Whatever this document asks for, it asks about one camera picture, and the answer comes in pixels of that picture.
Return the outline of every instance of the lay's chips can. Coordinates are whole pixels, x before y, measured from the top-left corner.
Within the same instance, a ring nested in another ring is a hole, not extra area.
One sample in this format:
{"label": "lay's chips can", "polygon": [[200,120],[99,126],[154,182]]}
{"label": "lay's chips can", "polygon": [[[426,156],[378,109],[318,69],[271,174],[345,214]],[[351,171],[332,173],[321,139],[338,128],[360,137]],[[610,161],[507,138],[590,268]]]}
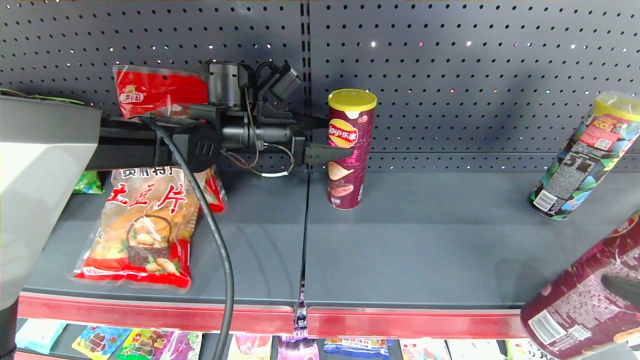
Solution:
{"label": "lay's chips can", "polygon": [[329,145],[353,148],[351,157],[327,166],[329,201],[337,209],[353,209],[362,198],[377,103],[376,96],[365,90],[341,89],[329,95]]}

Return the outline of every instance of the black cable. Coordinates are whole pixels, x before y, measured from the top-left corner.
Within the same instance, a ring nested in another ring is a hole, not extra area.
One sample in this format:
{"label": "black cable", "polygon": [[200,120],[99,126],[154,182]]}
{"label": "black cable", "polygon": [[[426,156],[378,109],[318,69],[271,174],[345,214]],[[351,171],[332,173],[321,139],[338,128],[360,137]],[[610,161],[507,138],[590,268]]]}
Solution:
{"label": "black cable", "polygon": [[225,272],[225,310],[222,316],[222,325],[220,326],[220,336],[218,337],[216,350],[213,353],[213,360],[222,360],[222,355],[225,353],[225,348],[227,347],[227,338],[229,336],[229,330],[231,328],[231,317],[234,312],[234,271],[231,267],[231,259],[229,259],[227,245],[225,244],[225,240],[222,238],[218,223],[213,217],[211,209],[209,209],[207,198],[200,188],[198,180],[193,174],[193,171],[191,171],[187,166],[187,161],[184,159],[184,156],[180,152],[180,149],[178,149],[175,142],[173,142],[171,136],[162,127],[160,127],[155,122],[155,120],[148,117],[141,117],[140,120],[143,123],[149,125],[153,130],[155,130],[158,136],[160,136],[164,140],[164,142],[166,142],[167,146],[169,146],[169,149],[173,153],[173,156],[175,156],[178,165],[180,165],[180,167],[182,168],[182,171],[189,180],[189,183],[191,184],[191,187],[193,188],[193,191],[198,198],[198,202],[200,203],[200,207],[202,208],[204,218],[211,228],[211,232],[213,233],[213,240],[216,242],[216,246],[218,247],[220,260],[222,261],[222,267]]}
{"label": "black cable", "polygon": [[249,109],[252,114],[255,111],[256,106],[258,106],[258,91],[256,91],[256,89],[258,88],[258,79],[260,78],[260,72],[265,66],[268,66],[270,69],[272,69],[273,64],[269,61],[261,63],[257,68],[255,68],[255,74],[253,75],[253,103],[251,104],[251,109]]}

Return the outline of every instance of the yellow can lid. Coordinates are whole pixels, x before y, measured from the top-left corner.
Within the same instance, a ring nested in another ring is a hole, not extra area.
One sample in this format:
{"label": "yellow can lid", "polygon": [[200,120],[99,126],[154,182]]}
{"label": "yellow can lid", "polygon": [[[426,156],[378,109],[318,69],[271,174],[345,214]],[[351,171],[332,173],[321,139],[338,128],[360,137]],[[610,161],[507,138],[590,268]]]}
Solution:
{"label": "yellow can lid", "polygon": [[629,121],[640,122],[640,101],[621,92],[603,92],[593,103],[593,115],[611,114]]}
{"label": "yellow can lid", "polygon": [[360,89],[340,89],[329,94],[329,106],[340,111],[361,112],[376,107],[378,98]]}

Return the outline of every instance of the colorful can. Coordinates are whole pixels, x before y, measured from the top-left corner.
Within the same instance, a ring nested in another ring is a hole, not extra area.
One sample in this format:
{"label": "colorful can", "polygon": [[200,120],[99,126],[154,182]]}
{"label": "colorful can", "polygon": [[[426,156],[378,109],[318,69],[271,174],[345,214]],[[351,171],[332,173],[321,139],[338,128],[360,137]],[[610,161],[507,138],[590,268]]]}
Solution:
{"label": "colorful can", "polygon": [[377,103],[378,98],[365,90],[342,89],[329,95],[329,145],[353,148],[351,157],[328,164],[328,196],[337,209],[353,209],[362,198]]}
{"label": "colorful can", "polygon": [[544,287],[520,311],[526,334],[560,359],[580,359],[640,338],[640,309],[602,284],[603,275],[636,281],[640,211]]}
{"label": "colorful can", "polygon": [[541,215],[564,220],[591,193],[640,135],[640,102],[604,92],[529,196]]}

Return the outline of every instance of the small red bag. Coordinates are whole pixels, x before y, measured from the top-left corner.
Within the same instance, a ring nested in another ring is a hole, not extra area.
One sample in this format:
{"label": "small red bag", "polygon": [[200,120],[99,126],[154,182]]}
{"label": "small red bag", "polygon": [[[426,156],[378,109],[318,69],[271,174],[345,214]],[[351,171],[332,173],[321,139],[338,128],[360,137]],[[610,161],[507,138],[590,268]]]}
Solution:
{"label": "small red bag", "polygon": [[[190,104],[206,104],[207,84],[194,72],[134,65],[115,65],[116,90],[122,116],[187,117]],[[215,167],[200,186],[209,208],[222,213],[227,197]]]}

